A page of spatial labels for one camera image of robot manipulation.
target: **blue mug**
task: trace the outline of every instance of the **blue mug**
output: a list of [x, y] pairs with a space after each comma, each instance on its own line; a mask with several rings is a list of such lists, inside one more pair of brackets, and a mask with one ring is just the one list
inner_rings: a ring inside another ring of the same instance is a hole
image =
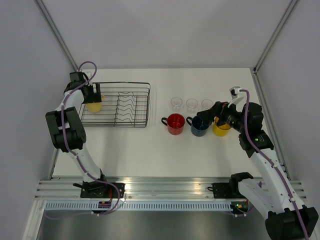
[[202, 137], [203, 135], [205, 135], [209, 128], [209, 126], [206, 125], [199, 116], [195, 116], [194, 118], [188, 116], [186, 118], [186, 122], [191, 126], [192, 134], [197, 137]]

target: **red mug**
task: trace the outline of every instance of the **red mug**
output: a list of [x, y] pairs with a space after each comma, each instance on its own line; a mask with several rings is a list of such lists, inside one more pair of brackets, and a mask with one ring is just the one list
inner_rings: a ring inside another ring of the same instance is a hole
[[161, 122], [168, 127], [169, 133], [172, 135], [179, 135], [184, 130], [186, 120], [181, 114], [174, 113], [168, 118], [161, 118]]

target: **gray floor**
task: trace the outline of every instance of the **gray floor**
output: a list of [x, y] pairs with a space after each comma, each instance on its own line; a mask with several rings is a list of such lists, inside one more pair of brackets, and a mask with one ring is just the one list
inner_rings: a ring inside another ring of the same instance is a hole
[[[51, 217], [75, 211], [49, 211]], [[234, 218], [222, 212], [117, 211], [44, 219], [40, 240], [269, 240], [257, 211]]]

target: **mug handle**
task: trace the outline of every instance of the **mug handle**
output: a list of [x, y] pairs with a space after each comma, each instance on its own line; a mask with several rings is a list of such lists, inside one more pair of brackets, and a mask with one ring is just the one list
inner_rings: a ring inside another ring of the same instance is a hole
[[192, 124], [192, 117], [190, 117], [190, 116], [188, 116], [187, 118], [186, 118], [186, 122], [191, 126], [191, 124]]
[[167, 118], [166, 118], [166, 117], [161, 118], [161, 122], [162, 122], [164, 125], [168, 126], [168, 123], [166, 123], [166, 121], [167, 121]]

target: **cable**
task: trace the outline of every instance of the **cable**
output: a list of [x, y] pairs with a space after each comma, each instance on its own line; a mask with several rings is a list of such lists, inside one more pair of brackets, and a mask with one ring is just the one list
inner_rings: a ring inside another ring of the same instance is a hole
[[[75, 89], [73, 89], [69, 94], [66, 95], [66, 97], [64, 98], [64, 100], [62, 101], [62, 106], [61, 106], [61, 123], [62, 123], [62, 133], [63, 133], [63, 139], [64, 139], [64, 144], [65, 144], [65, 148], [70, 152], [72, 153], [75, 157], [76, 157], [76, 161], [78, 162], [79, 166], [81, 167], [82, 171], [84, 173], [86, 173], [92, 180], [94, 180], [95, 182], [97, 183], [101, 183], [101, 184], [105, 184], [105, 185], [110, 185], [112, 186], [113, 188], [115, 188], [115, 190], [117, 191], [117, 194], [118, 194], [118, 198], [117, 198], [117, 201], [115, 203], [115, 205], [113, 206], [113, 208], [111, 208], [110, 210], [108, 211], [105, 211], [105, 212], [102, 212], [102, 213], [98, 213], [97, 216], [102, 216], [102, 215], [107, 215], [107, 214], [111, 214], [115, 211], [116, 207], [118, 206], [119, 204], [119, 201], [120, 201], [120, 191], [119, 191], [119, 188], [117, 188], [116, 185], [114, 185], [113, 183], [111, 182], [107, 182], [107, 181], [101, 181], [99, 179], [96, 179], [94, 176], [92, 176], [84, 167], [84, 165], [82, 164], [82, 162], [80, 161], [79, 159], [79, 156], [77, 153], [75, 153], [74, 151], [72, 151], [70, 148], [69, 148], [69, 144], [68, 144], [68, 140], [67, 140], [67, 134], [66, 134], [66, 126], [65, 126], [65, 115], [64, 115], [64, 110], [65, 110], [65, 105], [67, 103], [67, 100], [68, 98], [70, 97], [71, 94], [73, 94], [75, 91], [77, 91], [78, 89], [82, 88], [84, 85], [88, 84], [96, 75], [97, 73], [97, 65], [92, 62], [92, 61], [85, 61], [83, 63], [80, 64], [79, 68], [78, 68], [78, 71], [80, 71], [81, 67], [84, 65], [84, 64], [92, 64], [94, 66], [94, 73], [92, 74], [92, 76], [88, 79], [87, 81], [85, 81], [83, 84], [77, 86]], [[80, 212], [80, 213], [76, 213], [76, 214], [73, 214], [73, 215], [68, 215], [68, 216], [64, 216], [64, 217], [50, 217], [47, 215], [46, 211], [44, 211], [44, 215], [50, 219], [50, 220], [60, 220], [60, 219], [65, 219], [65, 218], [69, 218], [69, 217], [73, 217], [73, 216], [79, 216], [79, 215], [87, 215], [87, 214], [92, 214], [92, 212]]]
[[[240, 92], [245, 92], [246, 93], [246, 104], [245, 104], [245, 112], [244, 112], [244, 131], [245, 131], [246, 138], [248, 139], [248, 141], [251, 144], [251, 146], [258, 153], [260, 153], [271, 164], [271, 166], [274, 166], [275, 165], [274, 162], [266, 154], [264, 154], [250, 139], [249, 131], [248, 131], [248, 112], [249, 112], [250, 93], [249, 93], [248, 90], [245, 90], [245, 89], [240, 90]], [[286, 181], [285, 177], [282, 175], [282, 173], [280, 172], [280, 170], [278, 169], [277, 166], [275, 166], [274, 169], [278, 173], [279, 177], [281, 178], [281, 180], [283, 182], [283, 185], [284, 185], [289, 197], [292, 199], [294, 196], [293, 196], [293, 194], [292, 194], [292, 192], [290, 190], [289, 185], [287, 184], [287, 181]], [[305, 238], [305, 240], [309, 240], [308, 232], [307, 232], [306, 226], [304, 224], [304, 221], [302, 220], [302, 217], [301, 217], [301, 214], [299, 212], [299, 209], [298, 209], [298, 206], [296, 204], [296, 201], [293, 200], [292, 201], [292, 205], [294, 207], [296, 215], [298, 216], [298, 219], [299, 219], [302, 231], [303, 231], [304, 238]]]

